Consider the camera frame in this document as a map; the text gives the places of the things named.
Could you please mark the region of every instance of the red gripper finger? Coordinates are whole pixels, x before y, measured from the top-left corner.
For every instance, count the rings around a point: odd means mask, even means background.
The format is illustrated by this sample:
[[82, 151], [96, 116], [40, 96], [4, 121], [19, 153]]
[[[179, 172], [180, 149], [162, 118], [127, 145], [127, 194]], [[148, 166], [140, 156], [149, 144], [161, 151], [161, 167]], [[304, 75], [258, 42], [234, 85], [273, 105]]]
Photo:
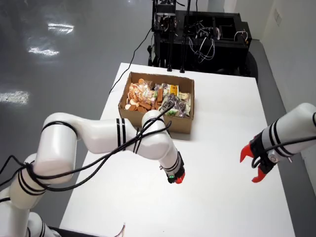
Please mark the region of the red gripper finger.
[[254, 183], [259, 183], [261, 180], [264, 179], [265, 176], [266, 176], [266, 174], [264, 174], [264, 173], [262, 172], [262, 170], [258, 168], [258, 176], [257, 176], [257, 177], [254, 177], [254, 178], [252, 179], [252, 181], [253, 181]]
[[248, 144], [247, 146], [245, 146], [242, 150], [241, 150], [241, 153], [240, 153], [240, 162], [242, 162], [246, 156], [249, 156], [249, 157], [254, 157], [251, 149], [250, 149], [250, 144]]

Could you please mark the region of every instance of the black stripe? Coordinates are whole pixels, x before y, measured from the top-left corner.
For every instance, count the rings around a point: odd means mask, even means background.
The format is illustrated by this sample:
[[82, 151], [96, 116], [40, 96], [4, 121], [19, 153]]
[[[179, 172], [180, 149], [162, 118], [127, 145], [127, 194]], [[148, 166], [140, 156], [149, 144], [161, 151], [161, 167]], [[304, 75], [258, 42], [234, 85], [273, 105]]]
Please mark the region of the black stripe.
[[39, 237], [43, 237], [44, 235], [43, 235], [43, 231], [44, 231], [44, 221], [42, 220], [42, 218], [40, 218], [41, 219], [41, 231], [40, 231], [40, 235], [39, 235]]
[[72, 127], [69, 123], [63, 122], [63, 121], [54, 121], [54, 122], [49, 122], [48, 124], [46, 124], [43, 129], [41, 130], [42, 132], [44, 131], [45, 128], [55, 125], [55, 124], [59, 124], [59, 125], [65, 125], [66, 127], [70, 128], [72, 131], [75, 132], [76, 136], [78, 137], [77, 131], [75, 130], [74, 127]]
[[[278, 138], [278, 135], [277, 135], [277, 121], [275, 122], [275, 127], [273, 129], [273, 131], [275, 132], [275, 137], [276, 137], [276, 142], [278, 144], [281, 143], [280, 139]], [[284, 146], [281, 146], [280, 149], [287, 155], [289, 156], [293, 156], [294, 154], [292, 154], [291, 152], [289, 152]]]
[[119, 119], [117, 118], [117, 129], [118, 129], [118, 147], [120, 146], [120, 127], [119, 127]]
[[314, 122], [314, 125], [316, 127], [316, 112], [313, 114], [313, 122]]
[[46, 225], [45, 222], [43, 221], [43, 219], [41, 219], [41, 221], [43, 222], [43, 226], [44, 226], [44, 231], [43, 231], [43, 237], [45, 236], [45, 232], [46, 232]]
[[[274, 124], [275, 124], [275, 123], [272, 123], [271, 126], [270, 126], [270, 128], [269, 128], [269, 137], [270, 137], [270, 142], [271, 142], [272, 146], [275, 145], [275, 142], [274, 142], [273, 137], [272, 137], [272, 126], [273, 126]], [[278, 150], [278, 148], [275, 148], [275, 151], [276, 151], [280, 156], [286, 157], [285, 155], [283, 155], [283, 154]]]
[[125, 119], [122, 118], [122, 128], [123, 128], [123, 144], [126, 143], [126, 132], [125, 132]]
[[30, 191], [28, 191], [28, 190], [23, 186], [23, 184], [22, 184], [20, 174], [21, 174], [21, 176], [22, 176], [22, 172], [21, 172], [21, 171], [19, 171], [19, 173], [18, 173], [18, 182], [19, 182], [19, 185], [20, 185], [21, 189], [22, 189], [25, 193], [27, 193], [28, 195], [31, 195], [31, 196], [39, 196], [39, 195], [42, 195], [42, 194], [33, 194], [33, 193], [31, 193]]
[[170, 168], [164, 168], [164, 167], [162, 167], [165, 171], [167, 171], [167, 172], [171, 172], [171, 171], [173, 171], [177, 166], [178, 166], [178, 164], [179, 164], [179, 154], [178, 154], [178, 157], [177, 157], [177, 160], [176, 160], [176, 162], [175, 162], [175, 164], [173, 165], [173, 166], [171, 166]]

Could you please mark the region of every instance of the snack package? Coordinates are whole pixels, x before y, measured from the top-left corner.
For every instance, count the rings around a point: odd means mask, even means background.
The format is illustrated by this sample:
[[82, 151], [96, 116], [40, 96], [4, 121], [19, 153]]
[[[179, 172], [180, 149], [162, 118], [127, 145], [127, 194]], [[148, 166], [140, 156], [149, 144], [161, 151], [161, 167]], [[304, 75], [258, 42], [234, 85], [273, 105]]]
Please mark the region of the snack package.
[[144, 102], [150, 105], [155, 103], [155, 92], [151, 90], [152, 81], [139, 79], [138, 83], [129, 86], [128, 98], [135, 102]]
[[165, 96], [161, 106], [159, 107], [159, 111], [162, 113], [164, 112], [169, 106], [175, 103], [174, 107], [169, 110], [166, 115], [168, 116], [177, 116], [177, 117], [185, 117], [186, 113], [186, 102], [181, 101], [179, 97], [175, 96], [174, 94], [170, 94]]
[[190, 98], [191, 98], [191, 94], [190, 93], [179, 92], [179, 99], [180, 100], [184, 100], [185, 102], [188, 102], [188, 100]]
[[179, 97], [179, 86], [178, 85], [169, 85], [166, 83], [161, 84], [163, 88], [163, 97], [174, 94], [175, 96]]

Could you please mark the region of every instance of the black cable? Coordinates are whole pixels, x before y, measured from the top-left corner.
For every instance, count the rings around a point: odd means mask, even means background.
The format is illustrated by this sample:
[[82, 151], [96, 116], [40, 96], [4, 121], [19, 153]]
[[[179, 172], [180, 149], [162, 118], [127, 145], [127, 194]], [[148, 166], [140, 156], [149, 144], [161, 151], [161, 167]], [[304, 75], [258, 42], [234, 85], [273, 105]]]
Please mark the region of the black cable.
[[8, 165], [8, 163], [9, 163], [9, 161], [10, 161], [11, 159], [14, 159], [15, 162], [17, 162], [17, 164], [19, 164], [20, 166], [23, 165], [23, 163], [20, 162], [14, 155], [10, 155], [10, 156], [8, 157], [8, 159], [6, 159], [6, 161], [5, 161], [4, 165], [3, 165], [3, 167], [1, 168], [1, 170], [0, 170], [0, 175], [2, 174], [4, 168]]
[[301, 142], [308, 142], [308, 141], [312, 141], [312, 140], [316, 140], [316, 136], [298, 138], [298, 139], [294, 139], [294, 140], [291, 140], [288, 142], [283, 142], [283, 143], [266, 148], [265, 152], [268, 152], [268, 151], [273, 150], [273, 149], [278, 148], [278, 147], [283, 147], [283, 146], [292, 145], [292, 144], [301, 143]]
[[252, 159], [252, 161], [251, 161], [251, 167], [252, 167], [252, 168], [257, 168], [257, 166], [260, 164], [261, 159], [259, 159], [259, 160], [255, 163], [255, 161], [256, 161], [258, 158], [259, 158], [259, 157]]
[[185, 7], [185, 5], [184, 4], [182, 4], [182, 3], [179, 3], [178, 1], [177, 1], [177, 3], [180, 5], [180, 6], [184, 6]]
[[0, 203], [4, 202], [4, 201], [10, 201], [10, 200], [11, 200], [11, 198], [5, 197], [5, 198], [0, 199]]
[[122, 75], [119, 77], [118, 81], [115, 82], [115, 84], [112, 86], [109, 94], [112, 92], [113, 88], [115, 87], [115, 85], [120, 81], [120, 79], [123, 77], [123, 75], [129, 70], [130, 66], [132, 65], [132, 62], [134, 60], [134, 57], [135, 57], [135, 52], [140, 48], [140, 46], [142, 46], [143, 42], [147, 39], [147, 36], [149, 35], [150, 31], [152, 31], [152, 28], [150, 28], [150, 30], [148, 31], [146, 37], [144, 38], [144, 40], [140, 43], [140, 45], [135, 49], [134, 53], [133, 53], [133, 57], [132, 57], [132, 60], [130, 61], [129, 63], [129, 66], [128, 68], [122, 73]]
[[12, 175], [11, 178], [7, 179], [7, 180], [4, 181], [3, 183], [0, 183], [0, 187], [3, 186], [3, 185], [5, 185], [5, 184], [7, 184], [7, 183], [10, 182], [12, 179], [14, 179], [14, 177], [16, 176], [16, 174], [17, 174], [21, 169], [23, 169], [23, 168], [22, 168], [22, 167], [21, 167], [21, 168], [18, 168], [18, 169], [14, 172], [14, 174]]

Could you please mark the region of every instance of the cable bundle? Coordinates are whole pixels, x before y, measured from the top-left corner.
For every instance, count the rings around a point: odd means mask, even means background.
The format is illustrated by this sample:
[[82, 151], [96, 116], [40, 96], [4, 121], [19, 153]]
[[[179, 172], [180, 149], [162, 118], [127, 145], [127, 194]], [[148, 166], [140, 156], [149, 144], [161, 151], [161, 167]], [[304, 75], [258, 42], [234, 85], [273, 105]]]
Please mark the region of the cable bundle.
[[[198, 63], [202, 63], [204, 60], [209, 61], [209, 60], [212, 60], [212, 59], [214, 58], [214, 56], [215, 56], [215, 43], [214, 43], [214, 39], [212, 39], [212, 45], [211, 45], [211, 47], [209, 48], [207, 54], [204, 55], [203, 53], [201, 53], [201, 49], [202, 49], [203, 44], [204, 44], [204, 42], [205, 42], [205, 40], [206, 40], [206, 37], [204, 38], [203, 43], [201, 44], [201, 47], [200, 47], [199, 50], [197, 50], [197, 51], [194, 51], [194, 49], [193, 49], [193, 42], [192, 42], [192, 40], [191, 40], [190, 37], [188, 37], [188, 38], [189, 38], [189, 45], [190, 45], [190, 48], [191, 48], [192, 52], [194, 53], [194, 55], [197, 55], [197, 56], [198, 56], [198, 58], [197, 58]], [[212, 56], [208, 56], [212, 48], [213, 48], [213, 54], [212, 54]]]

